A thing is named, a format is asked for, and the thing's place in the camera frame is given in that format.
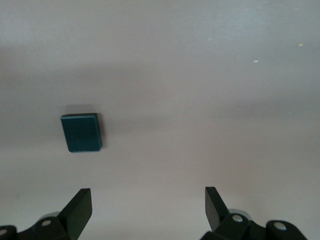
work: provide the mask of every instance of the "gray surface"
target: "gray surface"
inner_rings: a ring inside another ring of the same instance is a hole
[[[320,236],[320,3],[0,1],[0,225],[91,188],[80,240],[190,239],[205,186]],[[101,152],[60,115],[101,113]]]

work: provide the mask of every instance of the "black plastic part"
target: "black plastic part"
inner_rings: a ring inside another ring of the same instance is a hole
[[[81,189],[73,199],[59,213],[65,231],[76,240],[92,215],[91,191],[89,188]]]
[[[275,223],[282,223],[286,230],[279,230],[275,227]],[[307,240],[300,230],[287,221],[272,220],[266,224],[266,235],[273,240]]]
[[[238,215],[242,218],[242,222],[233,220],[233,216]],[[229,214],[220,223],[214,234],[223,236],[229,240],[241,240],[249,233],[250,222],[249,220],[240,214]]]
[[[264,228],[241,214],[230,214],[215,187],[205,188],[205,213],[212,232],[207,232],[201,240],[307,240],[289,222],[272,220]],[[242,221],[235,221],[234,215],[240,216]],[[276,228],[276,222],[284,224],[286,229]]]
[[[77,240],[91,215],[91,191],[81,189],[57,217],[41,219],[19,233],[15,226],[0,226],[0,231],[6,231],[0,240]]]
[[[211,230],[214,231],[220,222],[230,214],[227,206],[214,186],[205,188],[205,214]]]
[[[97,152],[102,147],[98,114],[69,114],[61,117],[68,150],[71,153]]]

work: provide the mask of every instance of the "screw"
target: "screw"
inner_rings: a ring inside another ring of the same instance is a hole
[[[1,229],[0,236],[5,235],[7,232],[8,232],[7,229]]]
[[[242,217],[239,216],[239,215],[233,215],[233,216],[232,216],[232,219],[233,219],[234,221],[236,221],[237,223],[243,222]]]
[[[45,220],[41,223],[42,227],[48,226],[51,223],[51,220]]]
[[[285,231],[287,230],[286,226],[282,222],[275,222],[273,224],[278,230]]]

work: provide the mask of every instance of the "small square block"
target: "small square block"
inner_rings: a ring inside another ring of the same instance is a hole
[[[69,152],[98,152],[101,149],[97,113],[63,115],[61,122]]]

